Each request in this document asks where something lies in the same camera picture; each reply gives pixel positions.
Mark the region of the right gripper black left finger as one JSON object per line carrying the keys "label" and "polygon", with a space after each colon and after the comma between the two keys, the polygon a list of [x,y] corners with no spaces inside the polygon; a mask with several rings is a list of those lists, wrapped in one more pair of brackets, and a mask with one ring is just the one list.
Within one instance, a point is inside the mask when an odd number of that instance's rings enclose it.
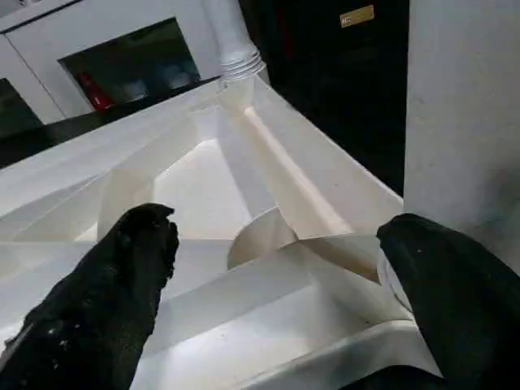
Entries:
{"label": "right gripper black left finger", "polygon": [[174,275],[174,209],[145,203],[25,316],[1,355],[3,389],[129,389]]}

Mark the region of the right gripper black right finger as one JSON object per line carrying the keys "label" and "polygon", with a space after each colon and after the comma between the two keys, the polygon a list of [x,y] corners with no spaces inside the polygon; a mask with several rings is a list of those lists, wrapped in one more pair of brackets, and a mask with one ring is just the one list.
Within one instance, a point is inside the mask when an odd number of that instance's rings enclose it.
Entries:
{"label": "right gripper black right finger", "polygon": [[377,230],[451,389],[519,387],[519,276],[478,241],[416,214]]}

